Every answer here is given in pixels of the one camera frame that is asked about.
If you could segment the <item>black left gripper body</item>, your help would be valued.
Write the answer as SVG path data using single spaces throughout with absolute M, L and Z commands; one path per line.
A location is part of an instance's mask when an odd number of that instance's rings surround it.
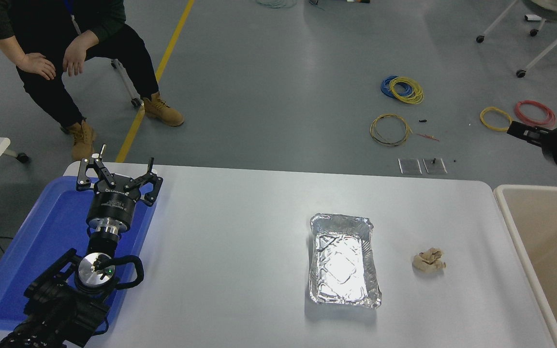
M 140 199 L 140 189 L 125 191 L 125 186 L 110 188 L 105 183 L 94 187 L 95 195 L 87 214 L 87 225 L 97 227 L 99 220 L 116 220 L 119 225 L 130 227 L 136 204 Z

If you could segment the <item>person's left hand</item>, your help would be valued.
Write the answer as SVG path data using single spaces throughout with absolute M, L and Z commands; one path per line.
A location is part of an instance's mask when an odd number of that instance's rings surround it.
M 83 73 L 87 58 L 87 51 L 99 43 L 99 38 L 93 31 L 87 30 L 78 35 L 68 45 L 63 57 L 63 70 L 69 77 Z

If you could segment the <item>person's right hand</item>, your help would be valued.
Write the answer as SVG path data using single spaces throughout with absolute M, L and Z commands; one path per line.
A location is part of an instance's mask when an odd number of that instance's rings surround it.
M 35 73 L 48 81 L 53 81 L 56 78 L 55 66 L 40 53 L 21 54 L 14 59 L 14 64 L 21 71 Z

